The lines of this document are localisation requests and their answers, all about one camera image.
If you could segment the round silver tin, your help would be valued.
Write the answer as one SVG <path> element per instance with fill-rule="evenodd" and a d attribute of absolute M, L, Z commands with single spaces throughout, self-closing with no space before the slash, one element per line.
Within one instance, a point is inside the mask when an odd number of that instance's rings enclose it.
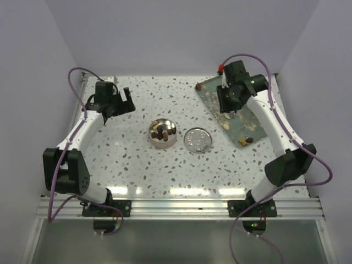
<path fill-rule="evenodd" d="M 167 118 L 152 121 L 148 132 L 151 144 L 157 149 L 168 149 L 177 141 L 177 126 Z"/>

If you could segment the round silver tin lid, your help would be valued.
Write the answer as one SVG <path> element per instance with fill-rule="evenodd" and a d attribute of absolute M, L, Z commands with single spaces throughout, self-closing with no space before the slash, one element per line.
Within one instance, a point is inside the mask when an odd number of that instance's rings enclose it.
<path fill-rule="evenodd" d="M 184 145 L 190 152 L 203 153 L 212 146 L 212 137 L 204 128 L 194 127 L 185 133 Z"/>

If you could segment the metal tongs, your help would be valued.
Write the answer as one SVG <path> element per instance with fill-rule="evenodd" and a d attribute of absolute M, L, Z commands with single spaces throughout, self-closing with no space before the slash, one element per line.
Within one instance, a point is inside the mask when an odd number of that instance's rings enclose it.
<path fill-rule="evenodd" d="M 231 111 L 231 112 L 229 113 L 230 119 L 234 119 L 234 118 L 235 118 L 235 115 L 236 115 L 236 112 L 235 112 L 235 111 Z"/>

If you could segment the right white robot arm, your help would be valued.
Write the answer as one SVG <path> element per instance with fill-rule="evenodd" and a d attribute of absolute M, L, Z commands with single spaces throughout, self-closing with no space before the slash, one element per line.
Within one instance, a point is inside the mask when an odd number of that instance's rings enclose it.
<path fill-rule="evenodd" d="M 257 216 L 273 196 L 274 191 L 305 174 L 315 154 L 313 144 L 305 144 L 297 135 L 289 137 L 292 127 L 273 100 L 268 80 L 261 74 L 251 76 L 242 61 L 221 64 L 218 73 L 222 83 L 217 87 L 221 113 L 236 113 L 247 107 L 267 134 L 275 159 L 265 165 L 264 178 L 246 195 L 245 209 Z"/>

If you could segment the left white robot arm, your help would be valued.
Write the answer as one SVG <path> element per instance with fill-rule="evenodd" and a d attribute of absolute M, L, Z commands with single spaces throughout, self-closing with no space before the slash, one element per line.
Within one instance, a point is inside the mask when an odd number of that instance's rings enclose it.
<path fill-rule="evenodd" d="M 68 136 L 55 148 L 43 152 L 45 185 L 55 194 L 75 195 L 94 202 L 95 210 L 102 216 L 114 210 L 111 192 L 90 182 L 90 173 L 84 156 L 92 139 L 111 118 L 135 111 L 129 88 L 122 92 L 109 81 L 98 81 L 95 92 L 86 103 L 81 103 L 81 115 Z"/>

